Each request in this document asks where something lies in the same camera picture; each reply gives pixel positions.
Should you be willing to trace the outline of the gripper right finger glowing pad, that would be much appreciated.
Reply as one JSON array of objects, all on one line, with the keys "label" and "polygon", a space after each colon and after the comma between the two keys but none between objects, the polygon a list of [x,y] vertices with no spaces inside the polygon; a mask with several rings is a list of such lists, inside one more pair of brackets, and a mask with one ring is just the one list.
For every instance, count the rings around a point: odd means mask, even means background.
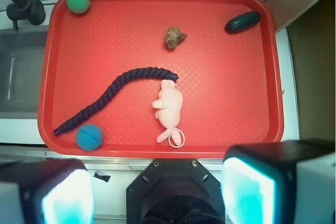
[{"label": "gripper right finger glowing pad", "polygon": [[221,187],[232,223],[335,223],[335,142],[233,145]]}]

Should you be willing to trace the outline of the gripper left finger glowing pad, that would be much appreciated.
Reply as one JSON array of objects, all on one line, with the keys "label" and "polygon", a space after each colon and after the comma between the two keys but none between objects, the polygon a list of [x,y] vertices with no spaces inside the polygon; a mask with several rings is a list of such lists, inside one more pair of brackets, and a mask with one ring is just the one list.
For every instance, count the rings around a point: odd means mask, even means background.
[{"label": "gripper left finger glowing pad", "polygon": [[92,175],[78,159],[1,163],[1,223],[93,223]]}]

